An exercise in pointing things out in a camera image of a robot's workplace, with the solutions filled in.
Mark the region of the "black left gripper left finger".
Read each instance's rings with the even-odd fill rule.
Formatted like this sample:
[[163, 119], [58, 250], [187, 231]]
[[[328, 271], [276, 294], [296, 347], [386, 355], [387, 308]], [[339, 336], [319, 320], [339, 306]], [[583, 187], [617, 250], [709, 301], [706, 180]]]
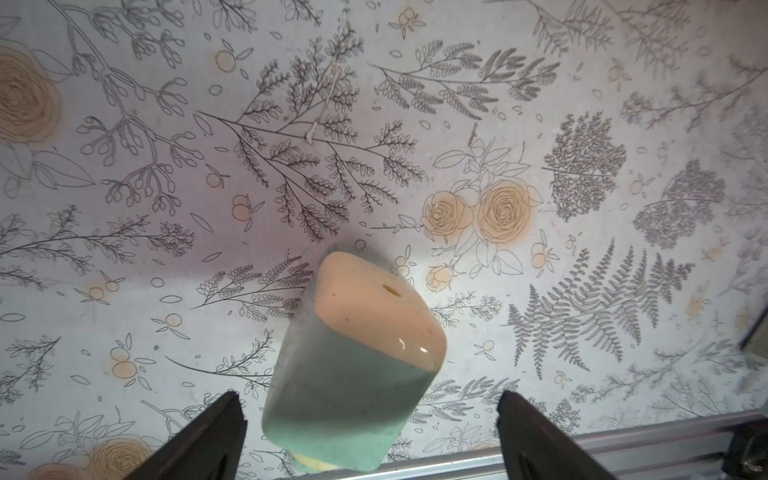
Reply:
[[247, 428], [239, 395], [228, 391], [126, 478], [234, 480]]

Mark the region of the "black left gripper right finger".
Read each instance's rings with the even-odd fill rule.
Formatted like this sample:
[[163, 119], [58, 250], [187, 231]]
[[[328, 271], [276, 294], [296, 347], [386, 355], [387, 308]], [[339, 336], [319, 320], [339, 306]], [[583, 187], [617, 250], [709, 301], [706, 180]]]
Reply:
[[507, 477], [514, 480], [614, 480], [522, 395], [504, 391], [497, 430]]

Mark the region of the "green sharpener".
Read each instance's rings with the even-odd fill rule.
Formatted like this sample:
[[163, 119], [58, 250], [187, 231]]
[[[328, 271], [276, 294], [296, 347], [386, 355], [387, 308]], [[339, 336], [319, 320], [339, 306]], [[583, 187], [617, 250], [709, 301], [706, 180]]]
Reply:
[[262, 431], [299, 471], [374, 471], [446, 351], [442, 326], [409, 283], [366, 258], [332, 252], [281, 344]]

